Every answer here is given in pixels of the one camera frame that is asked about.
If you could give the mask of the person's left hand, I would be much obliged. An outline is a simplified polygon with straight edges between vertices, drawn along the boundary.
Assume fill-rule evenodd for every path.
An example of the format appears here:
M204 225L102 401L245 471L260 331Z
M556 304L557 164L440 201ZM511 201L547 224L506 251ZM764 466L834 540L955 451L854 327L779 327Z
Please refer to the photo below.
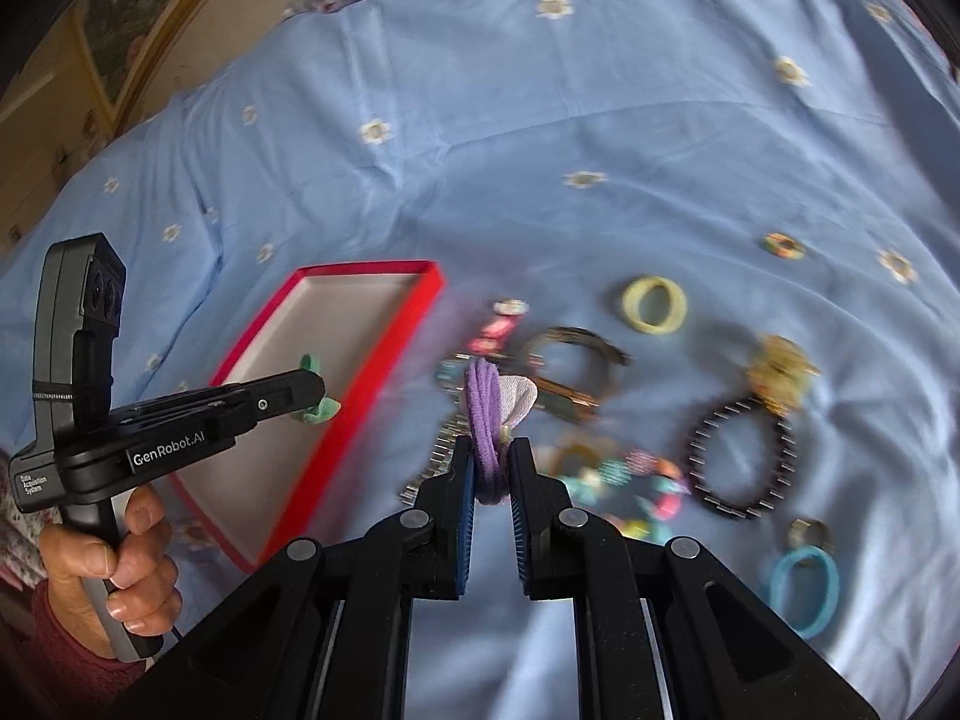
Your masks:
M178 567L167 555L171 523L151 484L133 491L125 525L127 536L117 551L96 536L55 523L39 536L53 617L78 644L106 660L116 654L83 578L105 578L116 587L106 600L109 617L140 637L171 632L182 608Z

